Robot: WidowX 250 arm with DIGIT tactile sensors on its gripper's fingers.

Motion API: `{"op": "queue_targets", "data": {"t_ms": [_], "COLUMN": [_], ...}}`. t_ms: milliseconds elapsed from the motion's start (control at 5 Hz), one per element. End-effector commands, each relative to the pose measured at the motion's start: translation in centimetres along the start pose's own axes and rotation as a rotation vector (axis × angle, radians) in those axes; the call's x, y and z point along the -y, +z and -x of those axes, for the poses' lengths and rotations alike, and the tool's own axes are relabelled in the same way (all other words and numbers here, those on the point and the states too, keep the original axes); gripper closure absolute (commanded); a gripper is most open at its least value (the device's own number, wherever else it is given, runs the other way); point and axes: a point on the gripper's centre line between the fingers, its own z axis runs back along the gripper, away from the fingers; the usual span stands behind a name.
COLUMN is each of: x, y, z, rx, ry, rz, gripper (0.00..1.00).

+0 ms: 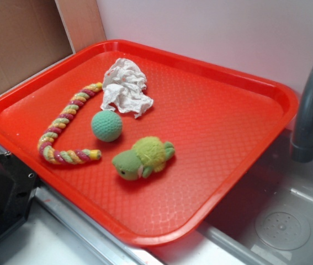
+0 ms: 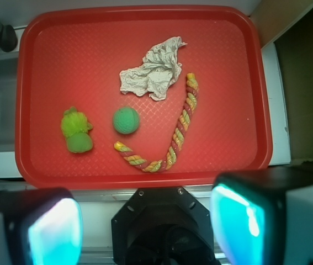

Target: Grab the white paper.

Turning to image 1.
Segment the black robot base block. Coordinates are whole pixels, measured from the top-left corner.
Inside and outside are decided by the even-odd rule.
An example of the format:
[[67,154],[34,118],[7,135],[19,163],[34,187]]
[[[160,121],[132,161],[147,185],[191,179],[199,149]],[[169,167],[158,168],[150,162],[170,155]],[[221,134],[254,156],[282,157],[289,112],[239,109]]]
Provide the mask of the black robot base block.
[[36,178],[15,155],[0,154],[0,240],[27,221]]

